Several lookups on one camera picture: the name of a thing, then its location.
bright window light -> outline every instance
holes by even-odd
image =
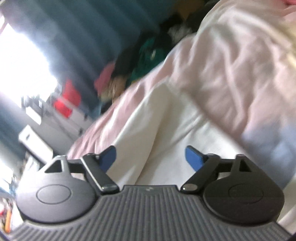
[[[22,96],[39,94],[46,101],[56,86],[41,51],[7,24],[0,35],[0,91],[21,106]]]

red object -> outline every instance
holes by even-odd
[[[65,84],[65,88],[62,93],[62,97],[67,101],[71,102],[74,106],[79,106],[81,102],[81,95],[75,89],[71,80],[67,80]],[[72,114],[72,109],[69,109],[61,99],[57,99],[53,104],[54,108],[60,112],[64,117],[69,118]]]

screw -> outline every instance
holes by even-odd
[[[198,189],[198,186],[193,183],[187,183],[182,187],[183,191],[195,191]]]

gray plastic base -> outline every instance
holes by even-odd
[[[83,217],[61,225],[25,221],[9,235],[21,241],[286,241],[277,223],[241,227],[216,218],[199,196],[182,194],[176,186],[125,186],[101,197]]]

dark teal curtain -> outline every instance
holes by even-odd
[[[6,0],[0,10],[47,58],[51,73],[72,79],[83,102],[98,104],[94,80],[141,31],[158,31],[176,0]]]

